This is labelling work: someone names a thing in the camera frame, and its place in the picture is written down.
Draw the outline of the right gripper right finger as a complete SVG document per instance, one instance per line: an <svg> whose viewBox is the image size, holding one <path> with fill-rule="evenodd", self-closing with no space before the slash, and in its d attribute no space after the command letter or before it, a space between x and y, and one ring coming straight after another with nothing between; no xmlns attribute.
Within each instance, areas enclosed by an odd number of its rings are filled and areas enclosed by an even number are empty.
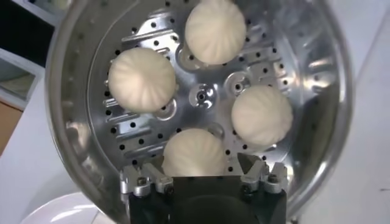
<svg viewBox="0 0 390 224"><path fill-rule="evenodd" d="M286 192L288 174L283 163L276 162L270 169L266 161L258 156L238 153L237 158L243 170L241 182L248 185L252 192L260 187L270 194Z"/></svg>

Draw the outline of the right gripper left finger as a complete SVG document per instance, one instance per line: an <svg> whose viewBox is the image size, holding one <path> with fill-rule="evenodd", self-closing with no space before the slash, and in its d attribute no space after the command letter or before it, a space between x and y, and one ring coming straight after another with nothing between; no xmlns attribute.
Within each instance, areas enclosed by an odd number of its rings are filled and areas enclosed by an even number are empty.
<svg viewBox="0 0 390 224"><path fill-rule="evenodd" d="M147 197L156 191L165 194L173 187L173 177L167 176L163 169L163 156L155 156L143 163L124 166L119 173L121 198L130 195Z"/></svg>

